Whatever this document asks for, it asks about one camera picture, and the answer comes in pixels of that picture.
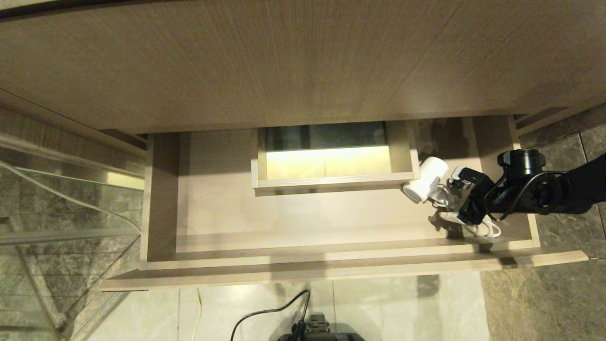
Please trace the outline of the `framed glass shower door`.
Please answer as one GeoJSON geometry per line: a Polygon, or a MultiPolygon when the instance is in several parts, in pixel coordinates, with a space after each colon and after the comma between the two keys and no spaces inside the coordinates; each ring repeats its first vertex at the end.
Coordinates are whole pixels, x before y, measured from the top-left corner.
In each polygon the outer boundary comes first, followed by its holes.
{"type": "Polygon", "coordinates": [[[0,144],[0,341],[86,341],[138,267],[138,180],[0,144]]]}

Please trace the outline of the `beige wooden vanity cabinet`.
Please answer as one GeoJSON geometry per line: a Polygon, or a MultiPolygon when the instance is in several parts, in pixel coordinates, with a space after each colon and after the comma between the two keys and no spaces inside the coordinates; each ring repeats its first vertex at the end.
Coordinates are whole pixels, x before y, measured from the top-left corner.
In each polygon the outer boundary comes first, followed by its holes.
{"type": "Polygon", "coordinates": [[[132,134],[535,114],[606,95],[606,0],[0,0],[0,90],[132,134]]]}

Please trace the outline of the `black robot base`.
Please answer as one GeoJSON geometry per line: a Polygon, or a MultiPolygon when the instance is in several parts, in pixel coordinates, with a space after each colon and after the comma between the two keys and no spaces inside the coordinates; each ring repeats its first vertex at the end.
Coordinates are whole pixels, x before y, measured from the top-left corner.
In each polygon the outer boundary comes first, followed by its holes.
{"type": "Polygon", "coordinates": [[[276,341],[366,341],[354,332],[332,332],[324,314],[312,314],[309,320],[297,320],[290,334],[283,334],[276,341]]]}

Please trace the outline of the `beige wooden drawer front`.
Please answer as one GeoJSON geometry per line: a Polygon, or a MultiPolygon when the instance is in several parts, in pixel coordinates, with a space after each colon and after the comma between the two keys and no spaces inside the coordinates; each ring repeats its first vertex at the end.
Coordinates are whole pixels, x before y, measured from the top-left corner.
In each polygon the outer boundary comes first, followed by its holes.
{"type": "Polygon", "coordinates": [[[273,281],[425,276],[588,260],[543,246],[533,215],[500,223],[481,240],[449,232],[430,203],[401,186],[420,175],[418,151],[496,178],[497,155],[519,148],[505,116],[387,123],[392,159],[382,173],[336,154],[342,177],[301,178],[311,162],[284,153],[292,179],[274,179],[263,129],[149,136],[140,265],[102,291],[140,291],[273,281]]]}

